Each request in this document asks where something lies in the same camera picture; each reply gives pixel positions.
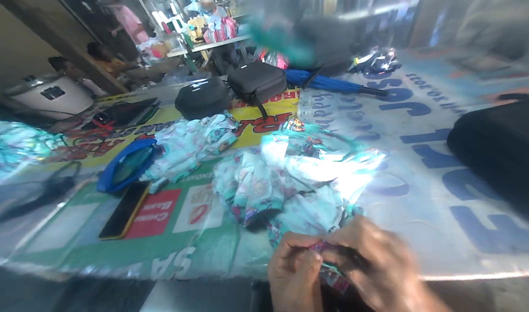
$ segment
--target wall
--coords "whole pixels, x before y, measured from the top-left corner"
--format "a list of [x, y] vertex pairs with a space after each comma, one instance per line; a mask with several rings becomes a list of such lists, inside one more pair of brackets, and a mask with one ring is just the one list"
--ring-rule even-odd
[[0, 90], [26, 75], [53, 73], [47, 58], [59, 55], [0, 5]]
[[56, 25], [66, 29], [70, 38], [85, 48], [89, 42], [95, 41], [91, 34], [66, 10], [59, 0], [19, 0], [44, 12]]
[[[91, 35], [66, 11], [58, 0], [21, 0], [46, 12], [79, 46], [93, 41]], [[0, 91], [21, 83], [27, 75], [54, 73], [47, 62], [60, 55], [0, 4]]]

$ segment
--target bag strap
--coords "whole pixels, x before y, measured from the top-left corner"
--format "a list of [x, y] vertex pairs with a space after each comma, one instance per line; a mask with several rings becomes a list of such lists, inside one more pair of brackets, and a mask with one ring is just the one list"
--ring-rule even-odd
[[307, 80], [305, 80], [302, 84], [301, 84], [301, 88], [302, 89], [306, 89], [311, 82], [313, 82], [315, 80], [315, 78], [318, 76], [318, 74], [320, 74], [321, 72], [321, 69], [322, 69], [322, 66], [320, 66], [319, 68], [315, 69], [309, 76], [309, 78], [307, 78]]
[[268, 117], [265, 107], [263, 106], [261, 101], [259, 101], [259, 99], [257, 98], [256, 90], [251, 93], [251, 103], [250, 104], [253, 104], [254, 106], [259, 108], [264, 119]]

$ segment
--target plastic sheet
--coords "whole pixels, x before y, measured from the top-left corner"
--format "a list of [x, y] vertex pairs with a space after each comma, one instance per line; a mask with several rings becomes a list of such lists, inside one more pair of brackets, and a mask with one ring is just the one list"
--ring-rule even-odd
[[[258, 144], [258, 135], [276, 131], [299, 114], [303, 122], [390, 151], [358, 204], [379, 226], [397, 232], [412, 246], [425, 279], [529, 275], [529, 221], [492, 198], [490, 189], [453, 159], [444, 142], [459, 114], [490, 106], [499, 93], [529, 88], [529, 76], [500, 79], [490, 86], [474, 73], [451, 77], [460, 69], [447, 62], [450, 55], [467, 57], [445, 50], [398, 51], [405, 67], [394, 73], [343, 77], [388, 90], [386, 98], [307, 89], [297, 112], [293, 103], [299, 90], [289, 90], [264, 104], [267, 119], [254, 107], [233, 109], [243, 128], [236, 143], [242, 144], [233, 148]], [[68, 201], [60, 200], [63, 206], [58, 209], [55, 203], [4, 229], [1, 224], [0, 264], [36, 272], [151, 280], [266, 278], [273, 253], [268, 231], [242, 228], [213, 194], [213, 168], [219, 159], [202, 161], [189, 176], [148, 196], [143, 218], [134, 220], [124, 239], [97, 238], [120, 198], [96, 192], [96, 181], [89, 178], [135, 138], [163, 131], [179, 119], [173, 110], [175, 94], [175, 87], [163, 87], [121, 96], [128, 102], [158, 96], [164, 104], [147, 124], [114, 132], [104, 149], [97, 151], [98, 141], [85, 142], [84, 148], [93, 152], [85, 156], [78, 151], [75, 156], [85, 157], [76, 179], [86, 183], [77, 182], [79, 190]], [[43, 168], [46, 171], [30, 172], [19, 183], [1, 185], [0, 210], [39, 193], [40, 181], [58, 165], [51, 163]], [[69, 175], [73, 169], [68, 168]]]

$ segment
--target hand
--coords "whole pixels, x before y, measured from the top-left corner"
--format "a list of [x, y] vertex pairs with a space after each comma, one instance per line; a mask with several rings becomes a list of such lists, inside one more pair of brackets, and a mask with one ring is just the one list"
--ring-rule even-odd
[[322, 311], [318, 272], [322, 257], [308, 248], [319, 237], [285, 233], [268, 264], [268, 281], [275, 312]]
[[377, 312], [450, 311], [420, 280], [412, 251], [394, 233], [383, 231], [365, 217], [356, 216], [325, 239], [358, 252], [357, 265], [347, 255], [327, 250], [325, 262], [337, 266], [369, 307]]

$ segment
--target person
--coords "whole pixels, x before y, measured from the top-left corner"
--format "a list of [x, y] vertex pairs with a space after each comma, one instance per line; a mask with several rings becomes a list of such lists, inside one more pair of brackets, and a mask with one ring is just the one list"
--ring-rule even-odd
[[66, 76], [70, 77], [75, 82], [87, 88], [90, 93], [93, 94], [94, 97], [108, 96], [108, 93], [106, 91], [97, 86], [92, 80], [88, 79], [88, 77], [78, 67], [76, 67], [72, 62], [70, 62], [66, 58], [62, 56], [55, 56], [50, 57], [48, 61], [49, 64], [51, 64], [51, 66], [54, 68], [54, 70], [56, 70], [57, 72], [64, 73]]
[[[322, 253], [309, 249], [323, 241], [339, 249]], [[340, 252], [344, 248], [357, 252], [368, 264], [356, 265]], [[267, 268], [274, 310], [322, 311], [318, 273], [323, 262], [335, 265], [376, 312], [450, 312], [421, 281], [407, 245], [361, 216], [326, 237], [284, 235]]]
[[149, 41], [149, 35], [145, 31], [139, 17], [127, 6], [120, 3], [120, 0], [112, 0], [112, 4], [109, 7], [112, 8], [114, 16], [120, 24], [110, 32], [113, 37], [117, 36], [119, 31], [125, 30], [135, 45]]
[[50, 57], [48, 61], [54, 70], [57, 72], [64, 72], [66, 76], [72, 78], [75, 81], [82, 78], [83, 76], [83, 73], [74, 64], [72, 64], [72, 62], [62, 56]]
[[88, 43], [88, 54], [115, 78], [122, 75], [126, 70], [137, 67], [134, 64], [126, 64], [123, 61], [118, 60], [110, 50], [99, 42]]

